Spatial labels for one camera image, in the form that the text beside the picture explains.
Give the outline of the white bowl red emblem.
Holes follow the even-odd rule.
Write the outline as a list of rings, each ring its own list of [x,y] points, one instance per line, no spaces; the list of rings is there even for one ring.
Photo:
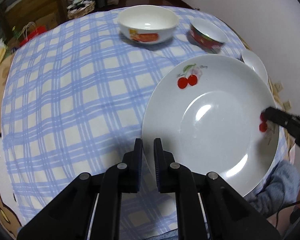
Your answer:
[[[241,60],[250,67],[268,85],[268,73],[261,59],[251,50],[241,52]]]

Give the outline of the red rimmed bowl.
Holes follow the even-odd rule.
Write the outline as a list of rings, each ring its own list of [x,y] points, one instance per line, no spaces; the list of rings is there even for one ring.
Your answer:
[[[228,42],[224,31],[215,24],[202,18],[194,18],[190,23],[190,35],[204,50],[218,53]]]

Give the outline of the white cartoon bowl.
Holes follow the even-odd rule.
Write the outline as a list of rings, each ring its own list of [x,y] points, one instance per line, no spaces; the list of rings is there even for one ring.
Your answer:
[[[117,23],[121,33],[129,40],[141,44],[159,44],[172,38],[179,18],[164,7],[136,5],[122,10]]]

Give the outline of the wicker basket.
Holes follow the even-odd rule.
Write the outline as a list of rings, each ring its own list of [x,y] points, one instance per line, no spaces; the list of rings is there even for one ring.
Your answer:
[[[95,2],[91,0],[73,0],[67,7],[69,20],[83,17],[95,9]]]

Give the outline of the red paper bag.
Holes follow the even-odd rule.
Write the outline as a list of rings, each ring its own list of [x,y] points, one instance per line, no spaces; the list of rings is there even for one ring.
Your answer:
[[[19,43],[19,46],[25,45],[29,40],[33,39],[36,36],[39,36],[47,31],[44,25],[37,26],[35,22],[29,22],[26,24],[20,35],[23,37],[22,41]]]

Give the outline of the large cherry plate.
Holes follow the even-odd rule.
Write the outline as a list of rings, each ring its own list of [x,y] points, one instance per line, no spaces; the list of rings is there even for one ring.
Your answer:
[[[153,145],[191,171],[218,173],[240,195],[261,185],[274,166],[279,127],[260,130],[263,110],[275,101],[262,79],[238,59],[206,54],[175,66],[147,104],[142,140],[155,173]]]

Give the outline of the blue plaid cloth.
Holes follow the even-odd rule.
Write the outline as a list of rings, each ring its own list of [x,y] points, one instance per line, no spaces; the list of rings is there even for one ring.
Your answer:
[[[31,220],[77,175],[118,163],[141,134],[151,93],[165,74],[203,51],[188,41],[193,18],[225,31],[222,54],[243,43],[215,16],[173,8],[170,42],[139,46],[120,35],[119,10],[71,20],[17,50],[1,108],[7,172],[21,219]]]

